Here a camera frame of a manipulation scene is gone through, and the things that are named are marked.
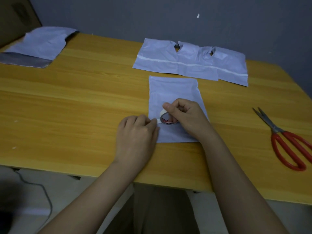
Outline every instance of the red-handled scissors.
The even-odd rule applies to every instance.
[[[278,132],[281,132],[286,139],[288,139],[299,151],[302,153],[303,156],[306,157],[306,159],[312,163],[312,156],[309,154],[308,151],[304,147],[302,147],[301,144],[298,143],[298,141],[305,144],[308,148],[312,150],[312,145],[306,141],[305,139],[301,138],[300,136],[291,133],[289,131],[285,131],[279,127],[277,127],[270,119],[269,117],[261,110],[259,107],[258,112],[256,109],[252,108],[255,113],[265,122],[267,123],[271,129],[272,129],[272,135],[271,135],[271,142],[273,146],[273,150],[278,157],[278,159],[288,168],[296,170],[296,171],[304,171],[307,167],[304,164],[304,162],[289,148],[289,146],[283,141],[283,139],[278,135]],[[292,165],[291,163],[287,162],[287,160],[280,154],[276,141],[282,146],[282,148],[288,153],[288,155],[291,157],[291,159],[297,164],[297,166]]]

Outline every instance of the wall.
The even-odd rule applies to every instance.
[[[30,1],[44,26],[219,46],[276,63],[312,98],[312,0]]]

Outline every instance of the wood grain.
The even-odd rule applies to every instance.
[[[133,69],[141,45],[78,34],[45,69],[0,64],[0,164],[99,176],[119,121],[148,114],[148,76],[183,77]],[[251,109],[312,142],[312,102],[279,66],[247,67],[249,87],[197,79],[209,119],[265,198],[312,204],[312,165],[300,154],[306,171],[285,167]],[[199,143],[157,144],[136,181],[212,191]]]

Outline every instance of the tiled floor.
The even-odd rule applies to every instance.
[[[43,184],[53,204],[54,217],[95,178],[82,177],[79,181],[58,173],[33,171],[21,169],[20,173],[29,182]],[[14,220],[10,234],[33,234],[44,223],[49,213],[49,204],[40,187],[24,185],[19,177],[10,168],[0,166],[0,183],[9,181],[22,188],[23,205],[19,215]],[[123,204],[133,193],[133,187],[129,186],[122,197],[117,201],[107,218],[104,220],[98,233],[103,233],[107,225],[114,218]],[[227,233],[222,215],[213,193],[196,193],[188,191],[193,205],[198,227],[202,234],[224,234]],[[308,234],[312,233],[312,207],[300,204],[268,201],[290,233]]]

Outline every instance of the pants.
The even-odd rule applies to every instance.
[[[103,234],[200,234],[184,190],[134,185],[135,192]]]

